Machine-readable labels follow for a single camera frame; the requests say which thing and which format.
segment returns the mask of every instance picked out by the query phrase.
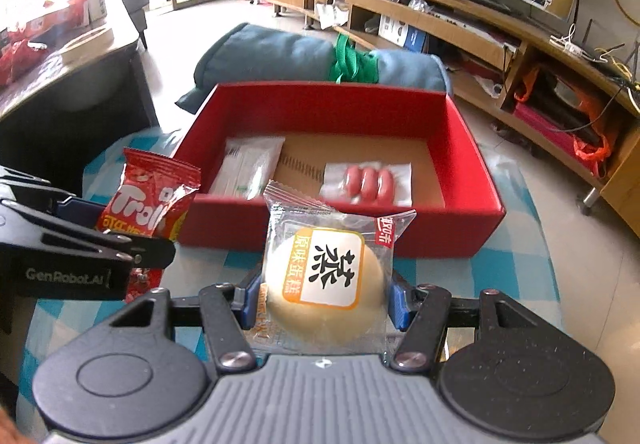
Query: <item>red box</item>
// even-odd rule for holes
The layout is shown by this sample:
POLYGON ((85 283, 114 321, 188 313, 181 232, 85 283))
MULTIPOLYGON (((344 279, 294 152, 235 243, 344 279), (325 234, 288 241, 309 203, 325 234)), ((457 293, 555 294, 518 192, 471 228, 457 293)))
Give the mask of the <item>red box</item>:
MULTIPOLYGON (((226 138, 281 132, 426 141, 444 206, 414 204, 417 217, 398 240, 398 257, 471 257, 504 217, 504 207, 473 137, 452 100, 439 92, 329 82, 218 85, 174 157, 200 167, 202 189, 208 190, 222 164, 226 138)), ((332 205, 371 217, 408 209, 332 205)), ((198 194, 178 241, 188 246, 261 252, 268 218, 262 197, 247 201, 198 194)))

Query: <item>red snack bag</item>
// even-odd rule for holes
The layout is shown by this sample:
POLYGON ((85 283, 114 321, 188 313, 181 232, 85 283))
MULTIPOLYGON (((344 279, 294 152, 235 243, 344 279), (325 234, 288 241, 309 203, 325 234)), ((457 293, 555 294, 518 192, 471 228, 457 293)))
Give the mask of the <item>red snack bag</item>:
MULTIPOLYGON (((191 164, 125 148, 120 187, 98 218, 96 228, 175 241, 200 188, 200 170, 191 164)), ((158 287, 162 269, 133 269, 126 301, 158 287)))
POLYGON ((0 57, 0 88, 16 81, 49 53, 44 44, 32 44, 28 40, 15 42, 4 49, 0 57))

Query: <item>cardboard box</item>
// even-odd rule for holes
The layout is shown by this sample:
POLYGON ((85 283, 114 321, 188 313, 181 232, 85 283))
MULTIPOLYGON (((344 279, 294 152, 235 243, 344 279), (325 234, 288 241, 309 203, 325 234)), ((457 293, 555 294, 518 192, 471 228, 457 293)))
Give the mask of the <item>cardboard box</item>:
MULTIPOLYGON (((313 193, 329 161, 347 157, 412 163, 414 221, 395 254, 469 258, 504 217, 473 137, 441 92, 331 82, 218 85, 198 111, 174 157, 202 169, 208 190, 225 140, 282 135, 275 177, 313 193)), ((340 211, 381 217, 409 208, 329 202, 340 211)), ((187 246, 263 251, 269 211, 264 199, 197 194, 178 241, 187 246)))
POLYGON ((373 135, 283 134, 274 180, 311 197, 317 197, 327 163, 411 164, 411 189, 414 204, 443 207, 440 182, 431 160, 429 147, 422 139, 373 135))
POLYGON ((385 15, 380 17, 378 36, 414 52, 422 52, 427 39, 427 33, 424 31, 385 15))
POLYGON ((107 16, 107 6, 104 0, 86 0, 89 11, 89 22, 97 22, 107 16))

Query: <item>trolli candy bag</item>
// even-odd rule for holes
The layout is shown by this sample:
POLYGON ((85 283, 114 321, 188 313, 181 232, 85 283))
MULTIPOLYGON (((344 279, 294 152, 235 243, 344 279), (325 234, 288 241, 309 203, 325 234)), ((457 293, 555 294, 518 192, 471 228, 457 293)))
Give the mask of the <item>trolli candy bag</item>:
MULTIPOLYGON (((191 164, 125 148, 120 187, 98 218, 99 231, 111 230, 175 241, 200 188, 200 170, 191 164)), ((133 269, 126 301, 158 287, 162 269, 133 269)))

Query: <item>table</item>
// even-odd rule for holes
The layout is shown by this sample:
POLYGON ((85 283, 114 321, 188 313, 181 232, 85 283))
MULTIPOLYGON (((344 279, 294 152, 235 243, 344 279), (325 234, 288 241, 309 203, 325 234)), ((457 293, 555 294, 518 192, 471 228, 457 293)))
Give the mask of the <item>table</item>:
MULTIPOLYGON (((121 139, 86 167, 84 197, 105 203, 116 192, 124 164, 123 147, 170 154, 181 136, 180 131, 148 129, 121 139)), ((487 243, 472 259, 394 259, 394 267, 410 283, 436 283, 454 296, 474 297, 485 288, 500 289, 561 328, 553 266, 522 174, 515 162, 491 150, 485 149, 483 154, 507 210, 487 243)), ((258 253, 178 247, 161 284, 174 297, 191 296, 211 283, 237 283, 260 258, 258 253)), ((38 364, 121 306, 119 301, 38 300, 25 345, 17 401, 18 427, 24 434, 40 440, 46 433, 31 396, 31 380, 38 364)), ((177 329, 176 341, 206 359, 201 329, 177 329)))
POLYGON ((122 0, 107 17, 56 39, 53 52, 0 93, 0 164, 81 193, 84 166, 123 135, 158 125, 137 50, 139 34, 122 0), (59 49, 107 24, 113 42, 69 65, 59 49))

